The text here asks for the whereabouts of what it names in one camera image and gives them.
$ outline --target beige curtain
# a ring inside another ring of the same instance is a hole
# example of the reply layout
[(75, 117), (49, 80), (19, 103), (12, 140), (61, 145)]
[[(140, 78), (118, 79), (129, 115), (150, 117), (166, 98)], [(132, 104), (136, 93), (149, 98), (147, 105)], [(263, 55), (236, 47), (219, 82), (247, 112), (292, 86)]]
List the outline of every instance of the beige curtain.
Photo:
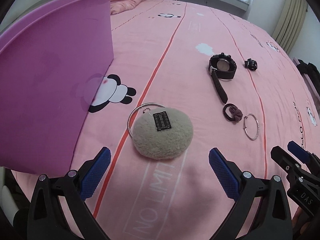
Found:
[(286, 0), (272, 38), (289, 54), (306, 17), (306, 0)]

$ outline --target gray plush ball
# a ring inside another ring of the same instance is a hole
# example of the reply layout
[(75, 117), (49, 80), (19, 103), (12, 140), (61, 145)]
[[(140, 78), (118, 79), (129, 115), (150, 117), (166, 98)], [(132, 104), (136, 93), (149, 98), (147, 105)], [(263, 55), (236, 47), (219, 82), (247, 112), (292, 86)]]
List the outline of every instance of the gray plush ball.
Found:
[[(168, 128), (167, 117), (171, 128)], [(138, 152), (156, 160), (178, 157), (189, 147), (192, 137), (190, 118), (185, 113), (168, 107), (145, 112), (136, 120), (132, 132), (133, 144)]]

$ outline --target silver metal ring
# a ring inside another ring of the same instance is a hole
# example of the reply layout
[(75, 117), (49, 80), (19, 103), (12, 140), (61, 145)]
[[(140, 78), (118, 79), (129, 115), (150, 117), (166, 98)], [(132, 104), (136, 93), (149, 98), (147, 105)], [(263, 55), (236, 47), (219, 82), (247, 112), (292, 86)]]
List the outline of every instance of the silver metal ring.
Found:
[[(256, 136), (255, 136), (254, 138), (251, 138), (251, 137), (248, 135), (247, 130), (246, 130), (247, 127), (246, 127), (246, 125), (245, 125), (245, 120), (248, 118), (249, 115), (251, 115), (251, 116), (256, 120), (256, 123), (257, 123), (257, 134), (256, 134)], [(243, 130), (244, 130), (244, 132), (245, 132), (245, 135), (246, 135), (250, 140), (254, 141), (255, 139), (258, 138), (258, 135), (259, 135), (259, 122), (258, 122), (257, 118), (256, 118), (253, 114), (247, 114), (247, 115), (244, 117), (244, 120), (243, 120)]]
[(131, 118), (132, 118), (132, 116), (134, 115), (135, 112), (137, 112), (140, 108), (144, 108), (144, 107), (146, 107), (146, 106), (165, 107), (165, 106), (163, 106), (163, 105), (161, 105), (161, 104), (157, 104), (157, 103), (146, 103), (146, 104), (143, 104), (143, 105), (141, 105), (141, 106), (138, 106), (136, 109), (134, 109), (134, 110), (131, 112), (131, 114), (129, 115), (128, 122), (127, 122), (127, 130), (128, 130), (128, 132), (129, 132), (129, 135), (130, 135), (131, 138), (132, 138), (132, 132), (131, 132), (130, 127), (129, 127), (130, 120), (131, 120)]

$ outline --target scrunchie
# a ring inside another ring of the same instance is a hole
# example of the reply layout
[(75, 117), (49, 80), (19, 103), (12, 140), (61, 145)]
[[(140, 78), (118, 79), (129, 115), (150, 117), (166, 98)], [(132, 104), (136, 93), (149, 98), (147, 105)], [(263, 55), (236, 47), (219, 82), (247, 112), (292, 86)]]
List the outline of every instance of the scrunchie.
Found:
[[(232, 114), (232, 117), (230, 117), (227, 113), (226, 113), (226, 109), (227, 107), (229, 107), (229, 111)], [(239, 122), (242, 117), (243, 114), (241, 112), (240, 109), (238, 109), (238, 107), (236, 107), (234, 104), (226, 104), (223, 108), (223, 115), (225, 116), (226, 119), (228, 119), (230, 122)]]

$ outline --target black label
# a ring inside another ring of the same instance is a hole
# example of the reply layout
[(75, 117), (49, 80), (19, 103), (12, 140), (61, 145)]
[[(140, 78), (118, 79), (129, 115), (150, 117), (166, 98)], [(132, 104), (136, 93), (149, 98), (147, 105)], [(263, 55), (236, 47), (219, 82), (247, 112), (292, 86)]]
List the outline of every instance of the black label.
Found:
[(153, 114), (157, 131), (171, 129), (171, 124), (166, 111)]

